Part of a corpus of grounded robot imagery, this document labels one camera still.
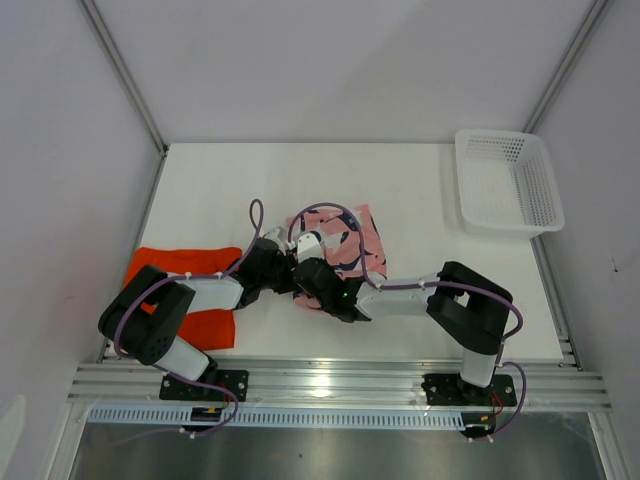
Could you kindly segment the pink patterned shorts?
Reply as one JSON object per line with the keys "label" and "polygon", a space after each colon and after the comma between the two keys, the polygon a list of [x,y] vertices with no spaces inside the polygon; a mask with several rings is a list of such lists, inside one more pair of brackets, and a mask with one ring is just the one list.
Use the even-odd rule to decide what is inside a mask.
{"label": "pink patterned shorts", "polygon": [[[364,239],[365,266],[371,278],[387,278],[387,260],[378,229],[368,204],[350,207]],[[292,237],[313,233],[324,245],[325,259],[342,279],[363,276],[360,237],[353,218],[338,207],[323,205],[308,209],[294,221],[285,223]]]}

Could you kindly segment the orange shorts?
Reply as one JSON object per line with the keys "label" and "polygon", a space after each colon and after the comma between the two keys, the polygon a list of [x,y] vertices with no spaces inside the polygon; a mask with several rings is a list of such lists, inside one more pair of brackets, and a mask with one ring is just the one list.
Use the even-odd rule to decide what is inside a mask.
{"label": "orange shorts", "polygon": [[[215,250],[178,249],[159,250],[141,247],[129,264],[124,284],[133,279],[146,266],[155,266],[169,274],[210,274],[224,271],[241,257],[237,247]],[[178,336],[203,350],[231,349],[235,344],[234,315],[229,310],[206,310],[186,315]]]}

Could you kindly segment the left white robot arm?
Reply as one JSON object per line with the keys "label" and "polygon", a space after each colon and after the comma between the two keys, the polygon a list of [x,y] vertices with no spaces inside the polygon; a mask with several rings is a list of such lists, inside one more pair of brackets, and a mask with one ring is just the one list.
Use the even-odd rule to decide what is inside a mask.
{"label": "left white robot arm", "polygon": [[247,250],[142,247],[98,330],[120,355],[178,374],[192,398],[207,399],[217,387],[208,351],[234,347],[235,312],[263,291],[294,290],[294,261],[268,238]]}

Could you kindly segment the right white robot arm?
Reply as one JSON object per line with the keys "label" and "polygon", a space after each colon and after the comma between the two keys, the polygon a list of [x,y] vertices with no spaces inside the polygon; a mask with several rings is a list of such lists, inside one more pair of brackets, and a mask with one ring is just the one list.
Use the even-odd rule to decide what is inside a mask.
{"label": "right white robot arm", "polygon": [[455,261],[433,276],[404,283],[366,275],[341,278],[326,261],[310,258],[293,269],[293,281],[343,322],[433,319],[463,348],[456,389],[472,404],[491,394],[504,342],[523,324],[507,290]]}

